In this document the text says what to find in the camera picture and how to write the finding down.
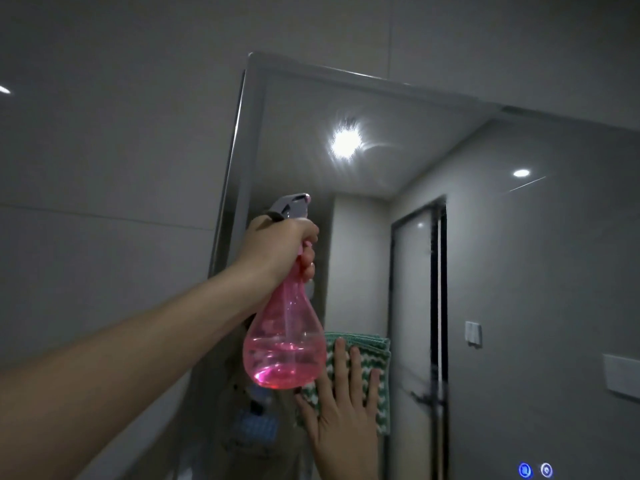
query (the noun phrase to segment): blue illuminated button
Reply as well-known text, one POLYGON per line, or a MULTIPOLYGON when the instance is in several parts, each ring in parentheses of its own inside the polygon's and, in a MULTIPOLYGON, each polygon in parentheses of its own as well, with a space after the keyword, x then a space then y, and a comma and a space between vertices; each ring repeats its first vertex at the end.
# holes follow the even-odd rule
POLYGON ((554 469, 548 463, 540 465, 540 473, 544 478, 551 478, 554 475, 554 469))
POLYGON ((518 473, 522 478, 531 478, 533 476, 533 470, 528 463, 521 463, 518 467, 518 473))

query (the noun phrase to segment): door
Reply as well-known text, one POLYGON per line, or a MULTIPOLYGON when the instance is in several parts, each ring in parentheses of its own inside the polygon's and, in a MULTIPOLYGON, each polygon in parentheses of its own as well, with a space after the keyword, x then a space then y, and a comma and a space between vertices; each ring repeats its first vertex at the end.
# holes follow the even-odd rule
POLYGON ((432 266, 436 278, 438 269, 432 260, 432 238, 437 244, 438 235, 432 233, 432 217, 432 210, 424 210, 393 229, 388 480, 432 478, 430 384, 432 370, 437 371, 437 359, 436 368, 431 366, 433 302, 436 319, 438 314, 437 298, 432 298, 432 284, 437 290, 432 266))

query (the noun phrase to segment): spray bottle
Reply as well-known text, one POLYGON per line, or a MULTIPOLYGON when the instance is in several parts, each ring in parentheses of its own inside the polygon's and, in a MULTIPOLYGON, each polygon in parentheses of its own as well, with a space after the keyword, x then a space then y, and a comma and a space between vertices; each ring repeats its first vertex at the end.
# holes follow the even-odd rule
MULTIPOLYGON (((267 211, 274 221, 307 217, 308 194, 279 198, 267 211)), ((326 363, 320 320, 305 293, 300 270, 302 243, 289 275, 255 316, 244 339, 244 370, 258 385, 292 389, 312 382, 326 363)))

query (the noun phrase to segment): green and white cloth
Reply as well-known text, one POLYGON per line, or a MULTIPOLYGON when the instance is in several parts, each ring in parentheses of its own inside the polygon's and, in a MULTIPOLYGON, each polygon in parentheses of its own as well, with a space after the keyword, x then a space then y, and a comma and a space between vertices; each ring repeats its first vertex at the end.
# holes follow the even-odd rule
MULTIPOLYGON (((391 361, 391 352, 389 350, 390 341, 378 335, 362 335, 358 333, 336 333, 325 332, 326 339, 326 370, 329 379, 334 381, 333 373, 333 345, 335 340, 342 337, 346 342, 347 369, 351 370, 351 359, 349 358, 349 349, 356 346, 360 350, 362 359, 362 392, 366 400, 369 393, 369 375, 372 369, 380 369, 380 387, 378 414, 376 422, 378 423, 378 433, 380 435, 388 435, 391 428, 391 418, 389 414, 389 362, 391 361)), ((311 382, 302 387, 302 397, 304 397, 320 414, 320 404, 318 402, 318 393, 316 383, 311 382)))

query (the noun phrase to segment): light switch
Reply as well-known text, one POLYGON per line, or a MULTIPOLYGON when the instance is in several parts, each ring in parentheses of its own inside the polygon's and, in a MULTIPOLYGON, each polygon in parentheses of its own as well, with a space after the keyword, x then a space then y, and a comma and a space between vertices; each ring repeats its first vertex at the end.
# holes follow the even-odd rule
POLYGON ((470 344, 482 346, 482 327, 480 323, 465 322, 465 340, 470 344))
POLYGON ((603 354, 607 389, 640 399, 640 360, 603 354))

